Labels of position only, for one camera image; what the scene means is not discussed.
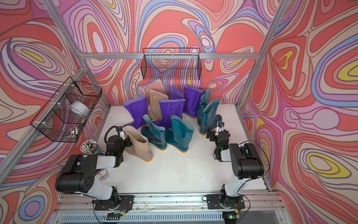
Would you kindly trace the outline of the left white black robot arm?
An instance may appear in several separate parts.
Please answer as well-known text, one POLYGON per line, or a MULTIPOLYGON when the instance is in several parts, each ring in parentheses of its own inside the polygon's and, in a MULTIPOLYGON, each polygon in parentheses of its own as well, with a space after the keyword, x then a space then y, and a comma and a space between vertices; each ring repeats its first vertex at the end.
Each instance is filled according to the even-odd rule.
POLYGON ((115 135, 105 133, 102 150, 95 140, 82 143, 82 154, 72 155, 56 177, 55 189, 66 194, 86 195, 93 199, 96 211, 120 211, 132 209, 133 196, 119 196, 117 188, 104 184, 110 177, 108 169, 117 168, 124 161, 123 153, 132 145, 123 127, 112 126, 115 135))

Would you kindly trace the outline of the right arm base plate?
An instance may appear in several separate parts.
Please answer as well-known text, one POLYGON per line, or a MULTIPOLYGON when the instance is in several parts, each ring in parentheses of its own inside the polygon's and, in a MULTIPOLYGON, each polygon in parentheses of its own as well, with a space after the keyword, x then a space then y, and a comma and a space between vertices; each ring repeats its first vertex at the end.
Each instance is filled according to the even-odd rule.
POLYGON ((228 197, 219 194, 208 194, 205 195, 204 198, 207 202, 209 210, 236 209, 240 211, 245 208, 245 203, 242 196, 228 197))

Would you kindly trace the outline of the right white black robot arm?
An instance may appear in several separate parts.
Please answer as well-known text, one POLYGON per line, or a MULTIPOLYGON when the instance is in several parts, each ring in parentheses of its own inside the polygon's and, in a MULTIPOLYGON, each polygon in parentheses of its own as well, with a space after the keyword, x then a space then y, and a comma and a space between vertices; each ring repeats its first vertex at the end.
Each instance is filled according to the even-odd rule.
POLYGON ((208 209, 237 209, 245 208, 241 191, 250 180, 264 175, 264 165, 252 143, 229 143, 230 134, 208 131, 207 138, 215 142, 214 159, 219 162, 230 162, 233 174, 224 184, 218 194, 205 196, 208 209))

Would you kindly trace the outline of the teal rain boot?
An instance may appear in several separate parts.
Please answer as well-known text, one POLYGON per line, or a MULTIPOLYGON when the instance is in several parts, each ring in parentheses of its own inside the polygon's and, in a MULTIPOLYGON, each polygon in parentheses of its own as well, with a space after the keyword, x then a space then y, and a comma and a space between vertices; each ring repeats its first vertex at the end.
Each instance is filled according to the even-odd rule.
POLYGON ((182 153, 186 153, 193 137, 194 128, 176 115, 171 117, 171 125, 171 130, 165 130, 167 144, 175 146, 182 153))
POLYGON ((206 135, 208 130, 212 130, 217 127, 218 121, 222 121, 221 115, 216 114, 219 103, 220 100, 215 98, 203 109, 200 128, 201 135, 206 135))
POLYGON ((144 121, 147 126, 142 127, 141 134, 145 136, 148 141, 154 144, 159 150, 164 151, 167 148, 167 141, 165 138, 166 129, 161 126, 155 125, 148 114, 143 115, 144 121))
POLYGON ((198 126, 201 127, 202 124, 202 117, 203 117, 203 110, 208 105, 210 100, 210 89, 205 89, 203 94, 200 97, 199 105, 198 105, 198 113, 197 113, 197 122, 198 126))

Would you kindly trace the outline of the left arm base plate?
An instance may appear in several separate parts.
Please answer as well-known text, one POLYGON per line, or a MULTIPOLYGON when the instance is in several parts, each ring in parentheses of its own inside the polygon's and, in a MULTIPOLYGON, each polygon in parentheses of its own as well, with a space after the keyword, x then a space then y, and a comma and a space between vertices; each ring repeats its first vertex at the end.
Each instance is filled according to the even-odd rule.
POLYGON ((93 200, 95 211, 130 211, 134 203, 134 195, 114 196, 108 200, 93 200))

